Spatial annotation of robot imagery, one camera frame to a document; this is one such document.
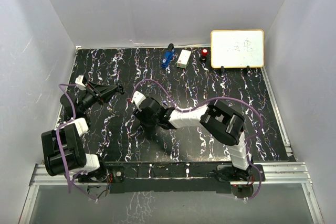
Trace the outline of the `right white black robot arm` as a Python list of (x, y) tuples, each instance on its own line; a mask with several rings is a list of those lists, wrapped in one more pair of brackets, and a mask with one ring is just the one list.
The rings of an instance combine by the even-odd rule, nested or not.
[(185, 111), (174, 107), (164, 107), (157, 100), (136, 92), (131, 98), (136, 106), (134, 116), (145, 127), (159, 126), (165, 130), (184, 127), (203, 127), (211, 136), (224, 144), (230, 154), (232, 170), (218, 176), (222, 179), (249, 181), (253, 168), (249, 164), (251, 155), (246, 147), (244, 117), (234, 109), (215, 99), (198, 108)]

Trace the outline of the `black earbud charging case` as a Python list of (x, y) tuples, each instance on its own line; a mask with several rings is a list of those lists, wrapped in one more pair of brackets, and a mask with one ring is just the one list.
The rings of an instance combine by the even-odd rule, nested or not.
[(118, 92), (119, 92), (121, 95), (124, 94), (124, 87), (123, 87), (122, 84), (119, 84), (119, 85), (118, 85)]

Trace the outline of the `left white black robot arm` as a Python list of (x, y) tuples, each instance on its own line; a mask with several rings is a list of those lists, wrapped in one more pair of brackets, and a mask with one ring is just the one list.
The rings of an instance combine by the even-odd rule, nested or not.
[(108, 103), (116, 93), (124, 94), (123, 86), (100, 85), (79, 76), (74, 86), (83, 91), (80, 97), (68, 94), (64, 86), (59, 85), (63, 91), (60, 103), (64, 107), (65, 121), (56, 129), (41, 134), (46, 171), (50, 176), (64, 175), (67, 179), (70, 172), (74, 172), (103, 182), (108, 177), (108, 168), (98, 155), (85, 152), (81, 137), (91, 124), (87, 110), (96, 103)]

